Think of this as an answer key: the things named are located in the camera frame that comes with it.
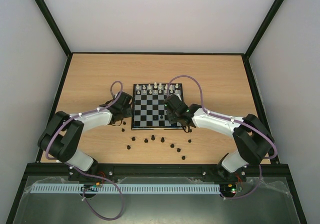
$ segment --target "wall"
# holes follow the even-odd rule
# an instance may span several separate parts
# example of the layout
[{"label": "wall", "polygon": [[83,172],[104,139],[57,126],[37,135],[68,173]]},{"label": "wall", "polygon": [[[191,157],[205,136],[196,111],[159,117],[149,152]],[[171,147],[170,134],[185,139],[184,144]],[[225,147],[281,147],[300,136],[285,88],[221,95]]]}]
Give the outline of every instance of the wall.
[{"label": "wall", "polygon": [[274,0],[45,0],[72,51],[245,52]]},{"label": "wall", "polygon": [[319,223],[320,0],[285,0],[251,57],[308,223]]},{"label": "wall", "polygon": [[34,0],[0,0],[0,223],[34,162],[66,56]]}]

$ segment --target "chessboard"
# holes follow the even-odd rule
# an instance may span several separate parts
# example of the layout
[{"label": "chessboard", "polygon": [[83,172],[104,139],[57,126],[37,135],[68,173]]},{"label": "chessboard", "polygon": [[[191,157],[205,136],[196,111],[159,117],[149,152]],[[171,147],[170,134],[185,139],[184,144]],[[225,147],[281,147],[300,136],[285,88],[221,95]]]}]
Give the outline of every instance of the chessboard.
[{"label": "chessboard", "polygon": [[132,108],[133,116],[131,122],[132,130],[146,129],[182,129],[181,123],[170,124],[167,118],[167,109],[164,100],[169,94],[179,95],[184,100],[181,83],[134,84],[133,85]]}]

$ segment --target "wooden tabletop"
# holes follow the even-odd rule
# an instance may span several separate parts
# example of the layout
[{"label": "wooden tabletop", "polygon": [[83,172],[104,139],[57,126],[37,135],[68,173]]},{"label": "wooden tabletop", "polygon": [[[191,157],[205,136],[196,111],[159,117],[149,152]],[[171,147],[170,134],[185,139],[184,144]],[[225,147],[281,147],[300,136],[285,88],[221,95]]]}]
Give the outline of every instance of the wooden tabletop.
[{"label": "wooden tabletop", "polygon": [[[109,90],[115,80],[120,80],[123,91],[132,95],[134,83],[168,83],[183,74],[200,83],[206,108],[231,116],[256,115],[242,58],[226,55],[74,54],[57,111],[78,113],[96,109],[112,98]],[[177,82],[183,84],[187,105],[200,104],[199,90],[193,81],[182,78]],[[99,163],[131,164],[216,164],[236,149],[232,138],[207,129],[192,128],[191,133],[132,131],[131,118],[125,122],[119,127],[108,125],[83,133],[78,148]],[[44,155],[42,162],[48,162]]]}]

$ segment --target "white wall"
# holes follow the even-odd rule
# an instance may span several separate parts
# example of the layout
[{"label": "white wall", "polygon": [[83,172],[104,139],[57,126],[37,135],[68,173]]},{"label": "white wall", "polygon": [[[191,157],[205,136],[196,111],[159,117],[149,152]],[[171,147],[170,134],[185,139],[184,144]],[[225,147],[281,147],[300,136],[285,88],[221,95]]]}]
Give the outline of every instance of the white wall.
[{"label": "white wall", "polygon": [[45,0],[72,51],[245,52],[274,0]]},{"label": "white wall", "polygon": [[0,223],[49,117],[66,56],[34,0],[0,0]]},{"label": "white wall", "polygon": [[251,57],[308,223],[319,223],[320,0],[285,0]]}]

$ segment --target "transparent plastic sheet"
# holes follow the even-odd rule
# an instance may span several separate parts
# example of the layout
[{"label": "transparent plastic sheet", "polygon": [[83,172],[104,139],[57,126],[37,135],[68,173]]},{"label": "transparent plastic sheet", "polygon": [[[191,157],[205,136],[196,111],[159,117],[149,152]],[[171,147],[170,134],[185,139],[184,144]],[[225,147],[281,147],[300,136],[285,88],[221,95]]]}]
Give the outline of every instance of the transparent plastic sheet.
[{"label": "transparent plastic sheet", "polygon": [[[102,224],[78,194],[31,194],[35,183],[77,183],[67,177],[29,177],[14,224]],[[243,183],[250,191],[258,178]],[[189,178],[124,178],[121,184],[213,184]],[[215,224],[299,223],[285,178],[264,178],[255,193],[241,200],[223,200],[219,195],[125,195],[124,215],[115,224]],[[89,199],[103,216],[119,212],[119,196],[96,195]]]}]

